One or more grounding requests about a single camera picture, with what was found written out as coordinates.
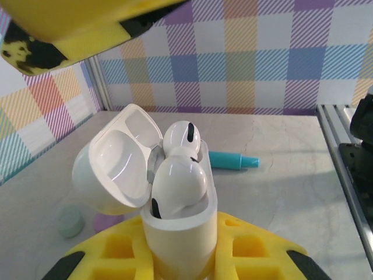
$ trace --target airpod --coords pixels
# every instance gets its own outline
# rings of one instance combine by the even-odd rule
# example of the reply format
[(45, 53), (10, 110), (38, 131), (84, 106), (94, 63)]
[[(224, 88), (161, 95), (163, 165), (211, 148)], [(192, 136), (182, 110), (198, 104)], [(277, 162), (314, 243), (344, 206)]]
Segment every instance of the airpod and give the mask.
[(206, 174), (198, 163), (198, 129), (189, 121), (175, 122), (164, 134), (163, 149), (166, 159), (154, 178), (152, 210), (156, 218), (173, 219), (207, 191)]
[(206, 191), (206, 174), (198, 162), (187, 156), (170, 156), (154, 178), (153, 216), (174, 219), (182, 208), (197, 204)]

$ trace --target airpods case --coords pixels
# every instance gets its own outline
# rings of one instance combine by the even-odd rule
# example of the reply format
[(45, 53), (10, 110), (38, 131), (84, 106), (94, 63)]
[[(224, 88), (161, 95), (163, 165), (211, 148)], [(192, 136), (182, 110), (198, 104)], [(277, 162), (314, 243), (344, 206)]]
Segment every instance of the airpods case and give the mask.
[(139, 106), (130, 104), (78, 154), (73, 183), (98, 211), (119, 215), (140, 209), (146, 241), (155, 266), (165, 278), (195, 279), (213, 270), (217, 241), (217, 197), (206, 142), (198, 161), (207, 175), (205, 196), (178, 219), (157, 219), (150, 196), (158, 166), (164, 160), (163, 136)]

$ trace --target teal marker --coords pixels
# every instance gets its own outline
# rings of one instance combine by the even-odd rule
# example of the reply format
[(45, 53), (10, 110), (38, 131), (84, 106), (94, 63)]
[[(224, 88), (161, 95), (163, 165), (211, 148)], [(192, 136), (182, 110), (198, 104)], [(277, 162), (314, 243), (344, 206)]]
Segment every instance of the teal marker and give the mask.
[(258, 168), (261, 160), (257, 157), (243, 156), (240, 153), (209, 152), (212, 168), (241, 170)]

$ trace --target open airpods case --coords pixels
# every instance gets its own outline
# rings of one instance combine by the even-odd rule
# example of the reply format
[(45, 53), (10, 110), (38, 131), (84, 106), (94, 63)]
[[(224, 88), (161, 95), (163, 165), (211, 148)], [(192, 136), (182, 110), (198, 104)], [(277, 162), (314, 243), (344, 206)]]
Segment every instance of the open airpods case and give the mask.
[(208, 180), (202, 200), (194, 209), (183, 209), (178, 219), (157, 219), (150, 196), (157, 167), (164, 160), (162, 142), (152, 118), (130, 104), (80, 151), (72, 178), (77, 191), (104, 214), (141, 208), (146, 240), (158, 265), (192, 279), (210, 263), (217, 240), (217, 197), (209, 151), (201, 141), (198, 161)]

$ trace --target airpods case lid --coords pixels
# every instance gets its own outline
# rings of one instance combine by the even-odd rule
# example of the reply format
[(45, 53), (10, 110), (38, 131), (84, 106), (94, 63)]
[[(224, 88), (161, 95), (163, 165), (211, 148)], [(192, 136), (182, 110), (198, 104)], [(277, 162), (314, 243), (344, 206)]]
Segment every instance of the airpods case lid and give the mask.
[(98, 211), (119, 215), (150, 198), (163, 161), (162, 133), (139, 106), (126, 106), (78, 154), (72, 172), (79, 193)]

